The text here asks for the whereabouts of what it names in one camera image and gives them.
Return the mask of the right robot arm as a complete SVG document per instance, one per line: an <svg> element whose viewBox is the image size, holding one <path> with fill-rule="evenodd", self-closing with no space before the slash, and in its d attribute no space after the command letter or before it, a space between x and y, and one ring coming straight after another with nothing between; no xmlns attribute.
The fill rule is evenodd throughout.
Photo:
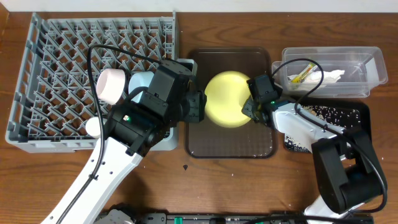
<svg viewBox="0 0 398 224"><path fill-rule="evenodd" d="M304 210L305 223L342 223L378 196L380 206L366 212L384 208L387 181L366 131L329 124L298 101L281 99L267 75L249 79L247 85L251 95L243 114L292 137L312 153L320 195Z"/></svg>

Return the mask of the white pink bowl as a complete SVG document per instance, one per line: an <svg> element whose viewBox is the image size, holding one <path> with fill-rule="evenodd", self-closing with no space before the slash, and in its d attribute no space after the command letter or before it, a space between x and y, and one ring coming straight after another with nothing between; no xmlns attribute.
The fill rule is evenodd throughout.
<svg viewBox="0 0 398 224"><path fill-rule="evenodd" d="M126 76L123 70L107 68L99 75L96 93L98 98L109 105L115 105L124 90Z"/></svg>

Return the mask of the green snack wrapper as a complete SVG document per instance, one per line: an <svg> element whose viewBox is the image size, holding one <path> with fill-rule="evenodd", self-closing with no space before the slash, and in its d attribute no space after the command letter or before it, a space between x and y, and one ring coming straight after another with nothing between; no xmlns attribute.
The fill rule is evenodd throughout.
<svg viewBox="0 0 398 224"><path fill-rule="evenodd" d="M291 78L292 83L302 83L312 72L318 68L314 63L309 63L298 75Z"/></svg>

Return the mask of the yellow round plate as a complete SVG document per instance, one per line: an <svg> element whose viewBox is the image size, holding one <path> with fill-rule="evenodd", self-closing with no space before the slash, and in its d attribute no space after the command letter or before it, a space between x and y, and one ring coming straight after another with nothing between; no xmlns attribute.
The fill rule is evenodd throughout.
<svg viewBox="0 0 398 224"><path fill-rule="evenodd" d="M207 117L224 128L238 128L251 119L242 109L250 97L249 77L237 71L225 71L215 75L205 88Z"/></svg>

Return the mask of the white cup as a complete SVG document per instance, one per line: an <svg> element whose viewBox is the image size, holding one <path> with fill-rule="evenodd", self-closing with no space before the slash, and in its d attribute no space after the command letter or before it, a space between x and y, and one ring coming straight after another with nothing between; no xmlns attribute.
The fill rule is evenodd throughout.
<svg viewBox="0 0 398 224"><path fill-rule="evenodd" d="M90 118L85 125L85 130L88 135L91 137L98 139L101 136L100 130L100 119L99 117L95 116Z"/></svg>

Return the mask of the white napkin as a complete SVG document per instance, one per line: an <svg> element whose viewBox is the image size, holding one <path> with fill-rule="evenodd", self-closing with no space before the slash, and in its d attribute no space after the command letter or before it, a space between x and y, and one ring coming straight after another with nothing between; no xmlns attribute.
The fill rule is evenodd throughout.
<svg viewBox="0 0 398 224"><path fill-rule="evenodd" d="M324 78L323 83L335 83L337 82L342 75L345 74L344 70L333 70L331 72L323 72ZM305 79L304 83L318 83L321 79L322 73L321 71L315 71L309 74Z"/></svg>

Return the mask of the light blue bowl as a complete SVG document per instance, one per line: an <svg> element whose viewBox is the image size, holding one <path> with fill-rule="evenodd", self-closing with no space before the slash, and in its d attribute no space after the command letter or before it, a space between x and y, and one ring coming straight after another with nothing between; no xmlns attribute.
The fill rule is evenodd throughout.
<svg viewBox="0 0 398 224"><path fill-rule="evenodd" d="M129 80L128 93L131 94L136 88L148 87L154 77L153 72L137 72L133 74Z"/></svg>

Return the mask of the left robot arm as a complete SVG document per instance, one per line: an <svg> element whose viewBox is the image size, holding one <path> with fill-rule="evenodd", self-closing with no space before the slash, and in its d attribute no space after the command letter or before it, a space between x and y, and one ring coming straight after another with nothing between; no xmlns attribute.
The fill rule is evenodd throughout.
<svg viewBox="0 0 398 224"><path fill-rule="evenodd" d="M162 60L154 72L135 73L138 86L118 103L125 73L103 70L95 95L111 111L106 119L98 117L99 139L90 159L43 222L93 223L118 185L167 131L181 121L202 121L206 95L190 88L196 71L192 59Z"/></svg>

